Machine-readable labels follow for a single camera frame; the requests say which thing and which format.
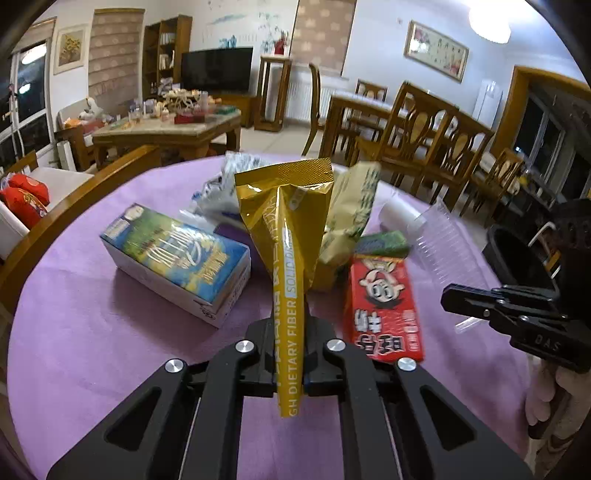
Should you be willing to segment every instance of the framed picture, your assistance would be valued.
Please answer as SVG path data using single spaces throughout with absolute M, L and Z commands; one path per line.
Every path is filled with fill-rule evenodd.
M 414 20 L 408 26 L 404 56 L 462 82 L 469 50 L 452 38 Z
M 88 25 L 75 25 L 58 32 L 53 75 L 84 65 L 88 52 L 88 30 Z

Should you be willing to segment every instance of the green packet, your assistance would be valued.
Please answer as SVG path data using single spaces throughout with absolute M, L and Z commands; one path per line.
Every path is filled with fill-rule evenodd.
M 363 236 L 355 246 L 355 253 L 363 255 L 405 258 L 409 252 L 410 245 L 398 230 Z

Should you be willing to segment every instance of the purple tablecloth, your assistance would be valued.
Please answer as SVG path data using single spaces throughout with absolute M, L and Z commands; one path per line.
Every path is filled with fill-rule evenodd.
M 73 222 L 27 280 L 10 339 L 8 389 L 18 438 L 37 478 L 44 479 L 61 456 L 166 360 L 207 360 L 241 339 L 250 322 L 270 315 L 270 283 L 255 274 L 223 328 L 216 330 L 118 271 L 99 239 L 133 202 L 176 216 L 219 167 L 220 158 L 212 158 L 133 179 Z M 377 214 L 393 192 L 380 184 L 368 232 L 379 229 Z M 497 286 L 469 242 L 489 286 Z M 487 325 L 456 334 L 430 276 L 412 260 L 408 270 L 424 332 L 424 366 L 525 455 L 525 355 Z M 340 330 L 342 301 L 340 291 L 312 294 L 311 312 L 334 321 Z M 241 480 L 342 478 L 336 399 L 305 398 L 297 418 L 280 419 L 275 399 L 247 398 L 238 463 Z

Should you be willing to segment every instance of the red box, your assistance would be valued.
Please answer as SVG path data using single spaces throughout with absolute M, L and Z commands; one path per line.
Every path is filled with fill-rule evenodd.
M 345 339 L 374 360 L 423 360 L 423 342 L 404 260 L 355 255 L 345 303 Z

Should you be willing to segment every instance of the flat screen tv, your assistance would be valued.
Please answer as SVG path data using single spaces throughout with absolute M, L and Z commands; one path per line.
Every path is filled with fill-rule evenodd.
M 248 93 L 252 47 L 183 53 L 181 81 L 187 90 Z

